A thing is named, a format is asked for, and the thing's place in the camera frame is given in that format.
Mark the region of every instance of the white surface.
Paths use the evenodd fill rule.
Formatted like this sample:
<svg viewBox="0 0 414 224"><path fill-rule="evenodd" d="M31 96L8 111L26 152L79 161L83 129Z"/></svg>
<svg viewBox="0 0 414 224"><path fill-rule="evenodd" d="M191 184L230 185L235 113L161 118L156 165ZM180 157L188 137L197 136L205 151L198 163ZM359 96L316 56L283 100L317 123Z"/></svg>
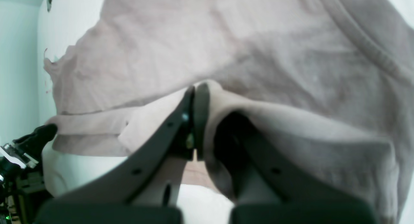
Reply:
<svg viewBox="0 0 414 224"><path fill-rule="evenodd" d="M54 61L68 45L74 45L87 29L95 25L103 0L53 0L50 13L46 0L38 19L38 94L40 124L56 114L50 93L50 77L43 70L43 52ZM414 0L391 0L405 20L414 25ZM123 162L124 158L75 156L55 152L50 144L43 151L46 186L54 195L81 186ZM414 184L400 224L414 223ZM227 199L213 191L195 185L183 185L178 205L182 207L186 223L227 223L232 207Z"/></svg>

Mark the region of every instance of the white wall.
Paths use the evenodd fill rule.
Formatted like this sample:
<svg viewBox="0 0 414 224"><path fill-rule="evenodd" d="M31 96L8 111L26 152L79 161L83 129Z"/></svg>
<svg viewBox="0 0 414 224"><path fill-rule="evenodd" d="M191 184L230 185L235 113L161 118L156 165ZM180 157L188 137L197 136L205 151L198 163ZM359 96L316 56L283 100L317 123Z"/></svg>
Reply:
<svg viewBox="0 0 414 224"><path fill-rule="evenodd" d="M38 127L38 7L0 2L0 137L10 142Z"/></svg>

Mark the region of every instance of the light blue wall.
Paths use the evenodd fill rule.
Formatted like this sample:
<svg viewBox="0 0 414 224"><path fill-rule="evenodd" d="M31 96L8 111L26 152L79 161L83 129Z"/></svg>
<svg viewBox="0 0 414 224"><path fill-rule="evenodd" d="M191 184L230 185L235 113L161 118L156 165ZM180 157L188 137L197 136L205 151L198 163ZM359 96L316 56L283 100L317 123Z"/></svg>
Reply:
<svg viewBox="0 0 414 224"><path fill-rule="evenodd" d="M0 137L2 144L39 124L38 7L0 1Z"/></svg>

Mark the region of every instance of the screw hole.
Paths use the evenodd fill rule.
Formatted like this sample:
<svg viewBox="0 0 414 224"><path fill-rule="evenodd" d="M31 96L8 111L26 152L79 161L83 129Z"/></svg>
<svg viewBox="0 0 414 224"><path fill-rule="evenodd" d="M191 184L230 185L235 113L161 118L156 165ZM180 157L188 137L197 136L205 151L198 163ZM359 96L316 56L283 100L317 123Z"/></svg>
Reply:
<svg viewBox="0 0 414 224"><path fill-rule="evenodd" d="M168 183L167 186L165 187L164 196L162 198L162 205L163 206L168 205L168 203L170 202L170 197L171 197L171 184Z"/></svg>
<svg viewBox="0 0 414 224"><path fill-rule="evenodd" d="M142 170L140 168L137 168L137 169L132 171L132 174L133 175L139 175L139 174L141 174L141 172L142 172Z"/></svg>
<svg viewBox="0 0 414 224"><path fill-rule="evenodd" d="M275 174L275 175L280 175L282 172L279 168L274 167L274 168L272 168L272 173Z"/></svg>
<svg viewBox="0 0 414 224"><path fill-rule="evenodd" d="M52 0L47 0L47 9L48 9L48 12L50 12L50 9L52 8Z"/></svg>

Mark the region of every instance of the fabric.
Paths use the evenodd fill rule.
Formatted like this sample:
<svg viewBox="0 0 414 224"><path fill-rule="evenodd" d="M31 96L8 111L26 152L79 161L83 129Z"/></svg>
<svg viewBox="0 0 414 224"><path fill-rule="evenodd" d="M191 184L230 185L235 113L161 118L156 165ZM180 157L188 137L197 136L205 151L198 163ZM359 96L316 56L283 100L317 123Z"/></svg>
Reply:
<svg viewBox="0 0 414 224"><path fill-rule="evenodd" d="M414 168L413 64L413 30L387 0L105 0L96 26L45 69L58 115L145 106L211 78L388 138L396 166L385 174L396 187L381 191L395 199L377 209L392 221ZM121 156L105 144L54 148Z"/></svg>
<svg viewBox="0 0 414 224"><path fill-rule="evenodd" d="M394 147L387 138L300 109L248 100L210 83L204 159L217 188L232 198L232 180L214 157L217 125L234 111L247 116L270 143L302 170L364 199L384 222L397 214Z"/></svg>

